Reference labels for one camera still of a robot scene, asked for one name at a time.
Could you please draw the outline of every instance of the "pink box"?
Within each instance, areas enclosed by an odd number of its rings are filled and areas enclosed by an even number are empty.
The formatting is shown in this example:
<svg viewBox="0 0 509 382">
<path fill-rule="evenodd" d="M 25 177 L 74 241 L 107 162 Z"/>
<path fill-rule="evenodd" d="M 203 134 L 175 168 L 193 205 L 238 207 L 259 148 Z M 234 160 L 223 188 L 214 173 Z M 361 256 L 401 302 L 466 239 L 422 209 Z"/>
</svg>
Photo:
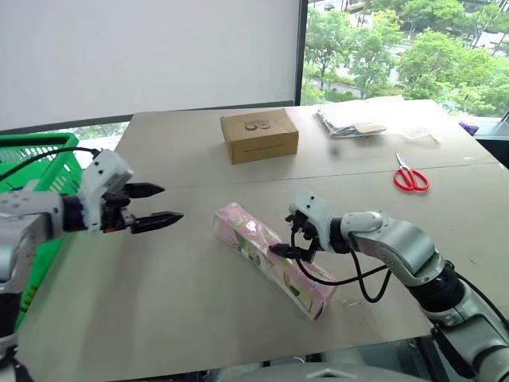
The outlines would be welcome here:
<svg viewBox="0 0 509 382">
<path fill-rule="evenodd" d="M 237 203 L 231 203 L 216 212 L 214 230 L 269 280 L 278 284 L 308 318 L 316 320 L 323 314 L 336 286 L 315 283 L 301 272 L 293 260 L 271 252 L 270 245 L 284 243 L 276 232 Z M 330 275 L 317 265 L 304 263 L 304 266 L 312 275 L 332 281 Z"/>
</svg>

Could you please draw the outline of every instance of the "cardboard box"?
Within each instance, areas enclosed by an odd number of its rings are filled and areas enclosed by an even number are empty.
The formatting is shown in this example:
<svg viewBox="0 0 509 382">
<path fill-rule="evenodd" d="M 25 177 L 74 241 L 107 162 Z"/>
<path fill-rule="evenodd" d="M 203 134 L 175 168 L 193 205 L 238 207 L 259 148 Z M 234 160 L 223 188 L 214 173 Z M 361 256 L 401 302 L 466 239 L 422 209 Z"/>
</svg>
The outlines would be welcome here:
<svg viewBox="0 0 509 382">
<path fill-rule="evenodd" d="M 309 319 L 317 320 L 325 312 L 337 286 L 315 283 L 293 260 L 271 252 L 269 246 L 283 243 L 282 238 L 239 204 L 231 203 L 216 212 L 214 231 L 278 285 Z M 316 264 L 304 263 L 304 267 L 313 276 L 332 281 L 331 275 Z"/>
<path fill-rule="evenodd" d="M 221 117 L 231 164 L 296 154 L 299 132 L 284 109 Z"/>
</svg>

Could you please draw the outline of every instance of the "purple object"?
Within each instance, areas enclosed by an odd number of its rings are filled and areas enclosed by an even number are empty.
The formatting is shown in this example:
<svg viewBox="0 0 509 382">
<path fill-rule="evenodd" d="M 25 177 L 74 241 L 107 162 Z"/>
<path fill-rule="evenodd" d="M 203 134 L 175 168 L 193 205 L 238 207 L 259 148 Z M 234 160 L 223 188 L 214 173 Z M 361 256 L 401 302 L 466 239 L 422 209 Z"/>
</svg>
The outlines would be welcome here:
<svg viewBox="0 0 509 382">
<path fill-rule="evenodd" d="M 467 123 L 465 121 L 460 121 L 459 124 L 470 135 L 474 135 L 479 130 L 479 127 L 477 125 L 475 125 L 474 123 Z"/>
</svg>

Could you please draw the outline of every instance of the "white wall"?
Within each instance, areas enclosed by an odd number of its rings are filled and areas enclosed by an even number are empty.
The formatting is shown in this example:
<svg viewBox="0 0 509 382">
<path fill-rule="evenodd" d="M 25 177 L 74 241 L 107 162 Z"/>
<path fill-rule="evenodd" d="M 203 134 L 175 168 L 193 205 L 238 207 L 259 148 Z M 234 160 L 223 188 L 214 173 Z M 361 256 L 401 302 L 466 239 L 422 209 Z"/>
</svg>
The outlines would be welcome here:
<svg viewBox="0 0 509 382">
<path fill-rule="evenodd" d="M 0 130 L 294 98 L 298 0 L 1 0 Z"/>
</svg>

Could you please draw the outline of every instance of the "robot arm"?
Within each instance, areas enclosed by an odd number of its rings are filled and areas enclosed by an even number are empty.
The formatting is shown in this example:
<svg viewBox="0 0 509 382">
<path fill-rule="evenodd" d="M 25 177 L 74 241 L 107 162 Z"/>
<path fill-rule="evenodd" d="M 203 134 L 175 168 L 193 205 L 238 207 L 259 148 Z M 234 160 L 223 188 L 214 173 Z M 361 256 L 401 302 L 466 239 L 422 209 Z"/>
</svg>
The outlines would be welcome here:
<svg viewBox="0 0 509 382">
<path fill-rule="evenodd" d="M 1 382 L 31 380 L 14 358 L 14 327 L 39 244 L 57 239 L 64 232 L 114 232 L 127 227 L 131 233 L 147 232 L 182 218 L 182 214 L 174 212 L 141 218 L 128 213 L 131 198 L 164 191 L 150 183 L 127 184 L 132 175 L 133 171 L 116 153 L 104 150 L 84 171 L 77 197 L 53 192 L 0 193 Z"/>
<path fill-rule="evenodd" d="M 509 329 L 421 229 L 380 212 L 333 217 L 325 202 L 306 190 L 289 210 L 293 234 L 303 232 L 311 244 L 308 250 L 278 244 L 271 248 L 274 253 L 312 261 L 316 250 L 346 253 L 352 248 L 380 259 L 418 300 L 434 325 L 433 337 L 458 373 L 481 382 L 509 381 Z"/>
</svg>

